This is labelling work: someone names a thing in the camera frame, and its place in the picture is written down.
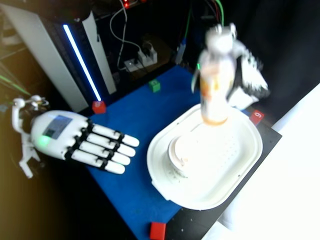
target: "white bottle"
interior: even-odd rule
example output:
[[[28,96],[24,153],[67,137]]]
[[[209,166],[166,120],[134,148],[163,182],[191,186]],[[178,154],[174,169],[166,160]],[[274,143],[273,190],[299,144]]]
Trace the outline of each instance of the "white bottle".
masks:
[[[207,50],[199,58],[201,114],[210,126],[222,125],[229,116],[227,94],[233,86],[236,71],[236,61],[231,55],[233,26],[218,25],[208,31]]]

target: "blue table surface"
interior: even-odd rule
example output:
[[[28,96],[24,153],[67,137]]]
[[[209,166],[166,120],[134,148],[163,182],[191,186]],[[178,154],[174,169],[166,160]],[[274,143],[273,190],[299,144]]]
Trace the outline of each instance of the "blue table surface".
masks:
[[[153,137],[173,120],[200,102],[191,93],[192,75],[175,66],[156,78],[160,92],[143,85],[107,107],[105,114],[91,117],[100,124],[140,140],[136,155],[123,175],[87,167],[138,240],[148,240],[150,223],[167,223],[181,208],[165,200],[151,184],[147,150]]]

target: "green block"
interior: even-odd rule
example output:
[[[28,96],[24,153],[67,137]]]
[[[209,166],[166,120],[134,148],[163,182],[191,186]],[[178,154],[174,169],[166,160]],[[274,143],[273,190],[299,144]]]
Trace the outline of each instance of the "green block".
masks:
[[[156,92],[160,91],[160,89],[161,89],[160,82],[158,82],[157,79],[153,79],[148,84],[149,84],[149,87],[153,93],[156,93]]]

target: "screen on robotic hand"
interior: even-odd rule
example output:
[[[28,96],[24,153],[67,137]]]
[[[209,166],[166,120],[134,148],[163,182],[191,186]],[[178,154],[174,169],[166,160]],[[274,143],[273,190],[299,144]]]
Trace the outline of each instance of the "screen on robotic hand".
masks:
[[[82,22],[91,12],[88,0],[0,0],[0,4],[36,13],[60,24]]]

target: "light strip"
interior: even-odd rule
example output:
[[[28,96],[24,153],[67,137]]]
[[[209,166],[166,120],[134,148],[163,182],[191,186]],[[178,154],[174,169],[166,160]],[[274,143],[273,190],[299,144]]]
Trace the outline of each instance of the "light strip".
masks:
[[[72,36],[72,34],[70,32],[70,29],[69,29],[68,25],[64,24],[63,28],[64,28],[64,31],[65,31],[66,35],[68,36],[68,39],[69,39],[69,41],[70,41],[70,43],[72,45],[72,48],[73,48],[73,50],[75,52],[75,55],[76,55],[76,57],[78,58],[78,60],[79,60],[79,62],[81,64],[81,67],[82,67],[82,69],[84,71],[84,74],[86,75],[86,78],[88,79],[88,81],[89,81],[89,83],[91,85],[91,88],[92,88],[92,90],[93,90],[93,92],[95,94],[96,99],[98,101],[101,101],[101,97],[99,95],[99,92],[98,92],[98,90],[97,90],[97,88],[96,88],[96,86],[94,84],[94,81],[92,80],[92,78],[90,76],[90,73],[89,73],[89,71],[87,69],[87,66],[86,66],[86,64],[85,64],[85,62],[84,62],[84,60],[83,60],[83,58],[82,58],[82,56],[81,56],[81,54],[79,52],[79,49],[78,49],[78,47],[76,45],[74,37]]]

